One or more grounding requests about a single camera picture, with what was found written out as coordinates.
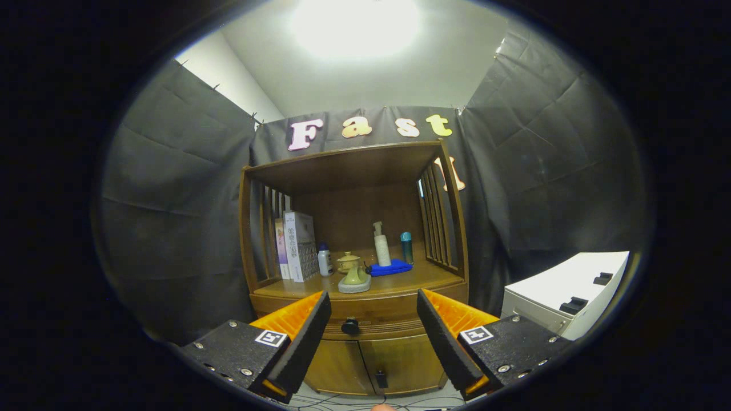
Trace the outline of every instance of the wooden shelf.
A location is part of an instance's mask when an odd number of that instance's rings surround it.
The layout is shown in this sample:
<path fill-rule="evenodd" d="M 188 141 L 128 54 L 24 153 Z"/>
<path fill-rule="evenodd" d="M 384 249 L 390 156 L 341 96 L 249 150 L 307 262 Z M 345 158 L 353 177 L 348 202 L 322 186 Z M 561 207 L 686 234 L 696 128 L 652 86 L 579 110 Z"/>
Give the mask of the wooden shelf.
<path fill-rule="evenodd" d="M 308 154 L 249 168 L 249 178 L 295 196 L 346 188 L 416 184 L 439 141 L 381 144 Z"/>
<path fill-rule="evenodd" d="M 343 294 L 338 291 L 338 282 L 345 277 L 335 272 L 332 276 L 315 276 L 306 282 L 281 280 L 254 291 L 256 295 L 277 298 L 305 298 L 310 294 L 325 290 L 331 300 L 351 298 L 378 298 L 390 295 L 415 293 L 419 288 L 445 287 L 457 284 L 463 279 L 426 260 L 417 261 L 411 271 L 373 277 L 371 289 L 364 293 Z"/>

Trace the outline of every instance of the white box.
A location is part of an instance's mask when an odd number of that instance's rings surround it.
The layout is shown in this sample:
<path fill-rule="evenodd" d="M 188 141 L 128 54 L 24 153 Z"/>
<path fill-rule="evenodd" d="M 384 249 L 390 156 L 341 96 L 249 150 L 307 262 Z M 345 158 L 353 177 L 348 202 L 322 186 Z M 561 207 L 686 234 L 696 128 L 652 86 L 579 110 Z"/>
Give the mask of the white box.
<path fill-rule="evenodd" d="M 317 274 L 317 245 L 312 217 L 297 211 L 284 213 L 287 265 L 295 282 L 305 282 Z"/>
<path fill-rule="evenodd" d="M 548 330 L 576 340 L 586 334 L 609 305 L 627 265 L 629 252 L 581 252 L 557 266 L 505 286 L 501 318 L 519 314 Z M 601 273 L 606 285 L 594 284 Z M 571 297 L 588 303 L 576 314 L 561 311 Z"/>

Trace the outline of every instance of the black clip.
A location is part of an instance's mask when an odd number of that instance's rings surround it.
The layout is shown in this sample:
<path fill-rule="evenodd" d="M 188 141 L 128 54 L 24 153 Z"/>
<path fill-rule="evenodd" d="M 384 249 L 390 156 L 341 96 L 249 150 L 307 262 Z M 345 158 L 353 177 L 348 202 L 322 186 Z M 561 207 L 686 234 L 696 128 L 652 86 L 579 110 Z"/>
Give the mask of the black clip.
<path fill-rule="evenodd" d="M 588 300 L 585 300 L 583 298 L 571 297 L 571 302 L 561 304 L 561 308 L 559 308 L 559 310 L 567 312 L 569 314 L 577 314 L 586 306 L 586 303 L 588 302 Z"/>
<path fill-rule="evenodd" d="M 601 273 L 597 278 L 594 279 L 594 284 L 607 285 L 609 284 L 609 281 L 612 279 L 613 276 L 614 274 Z"/>

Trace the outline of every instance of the teapot lid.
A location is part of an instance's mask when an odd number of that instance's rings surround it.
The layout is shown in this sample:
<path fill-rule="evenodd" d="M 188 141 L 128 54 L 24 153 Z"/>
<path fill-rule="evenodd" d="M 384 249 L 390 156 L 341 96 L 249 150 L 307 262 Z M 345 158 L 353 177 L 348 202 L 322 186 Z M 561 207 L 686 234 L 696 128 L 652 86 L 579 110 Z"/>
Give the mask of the teapot lid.
<path fill-rule="evenodd" d="M 346 261 L 355 261 L 359 259 L 360 257 L 358 257 L 357 255 L 350 255 L 350 251 L 346 251 L 345 256 L 338 258 L 338 261 L 340 263 L 345 263 Z"/>

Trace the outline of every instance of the cabinet door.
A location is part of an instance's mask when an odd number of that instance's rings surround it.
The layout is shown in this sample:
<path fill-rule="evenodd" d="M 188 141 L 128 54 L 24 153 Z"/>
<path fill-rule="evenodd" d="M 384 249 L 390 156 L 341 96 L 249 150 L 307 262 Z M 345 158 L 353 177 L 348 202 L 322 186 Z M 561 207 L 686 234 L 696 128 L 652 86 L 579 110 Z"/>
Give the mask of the cabinet door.
<path fill-rule="evenodd" d="M 442 388 L 447 381 L 426 334 L 359 344 L 368 376 L 379 395 Z"/>
<path fill-rule="evenodd" d="M 316 391 L 349 395 L 374 395 L 357 342 L 323 339 L 305 375 Z"/>

